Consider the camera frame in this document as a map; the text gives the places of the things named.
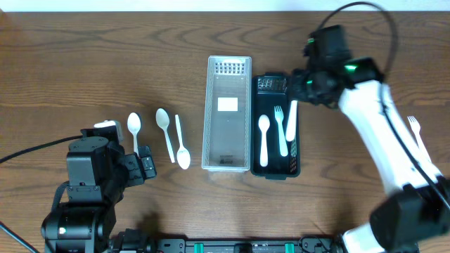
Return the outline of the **white plastic fork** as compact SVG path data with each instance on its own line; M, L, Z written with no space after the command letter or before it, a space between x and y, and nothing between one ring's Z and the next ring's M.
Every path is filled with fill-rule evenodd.
M408 116L407 120L409 121L410 127L412 132L414 133L415 137L416 137L416 142L418 145L419 150L422 152L422 154L427 158L427 160L429 162L431 162L431 158L430 155L424 145L424 142L420 136L420 130L421 130L421 126L420 123L418 122L418 120L414 117L414 116Z
M291 142L295 139L297 131L297 109L298 101L292 100L290 102L288 122L286 127L285 139L287 142Z
M278 143L279 143L279 151L281 157L287 157L288 156L288 147L285 140L285 134L283 129L283 119L284 114L282 111L281 106L276 105L274 107L274 117L278 125Z

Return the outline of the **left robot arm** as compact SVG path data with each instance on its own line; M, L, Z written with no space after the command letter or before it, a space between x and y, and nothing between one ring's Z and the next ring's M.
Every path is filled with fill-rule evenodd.
M117 250L110 244L115 205L126 188L155 177L150 147L127 155L115 139L90 136L71 143L66 160L69 180L41 225L45 252Z

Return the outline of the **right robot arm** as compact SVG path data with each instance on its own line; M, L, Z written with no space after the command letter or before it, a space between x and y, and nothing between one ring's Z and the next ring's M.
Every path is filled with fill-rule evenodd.
M297 105L337 108L359 132L381 177L386 200L364 225L341 235L343 252L411 252L449 232L449 180L424 157L371 58L354 59L339 25L312 32L303 70L292 73L285 138L297 131Z

